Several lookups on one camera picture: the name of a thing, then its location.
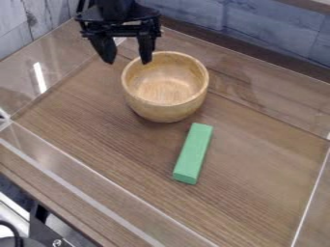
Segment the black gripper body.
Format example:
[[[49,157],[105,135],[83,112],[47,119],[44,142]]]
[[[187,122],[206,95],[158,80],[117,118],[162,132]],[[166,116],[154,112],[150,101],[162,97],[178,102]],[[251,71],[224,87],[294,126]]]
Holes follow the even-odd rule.
[[[80,2],[75,20],[84,38],[150,35],[156,39],[162,35],[160,12],[138,2]]]

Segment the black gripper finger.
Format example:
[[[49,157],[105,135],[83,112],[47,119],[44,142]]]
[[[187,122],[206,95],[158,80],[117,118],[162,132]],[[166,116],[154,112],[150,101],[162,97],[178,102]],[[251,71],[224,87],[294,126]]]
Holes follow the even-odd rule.
[[[117,47],[113,39],[107,36],[92,36],[89,37],[89,41],[103,62],[113,64],[117,54]]]
[[[138,37],[139,56],[142,64],[146,65],[152,61],[152,52],[155,50],[155,39],[150,35]]]

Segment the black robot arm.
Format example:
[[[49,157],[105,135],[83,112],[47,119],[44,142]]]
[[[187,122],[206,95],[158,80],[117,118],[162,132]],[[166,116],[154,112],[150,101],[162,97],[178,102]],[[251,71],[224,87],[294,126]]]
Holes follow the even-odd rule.
[[[152,61],[156,38],[162,36],[158,10],[135,0],[79,0],[75,20],[104,63],[112,64],[116,59],[115,38],[136,38],[142,64]]]

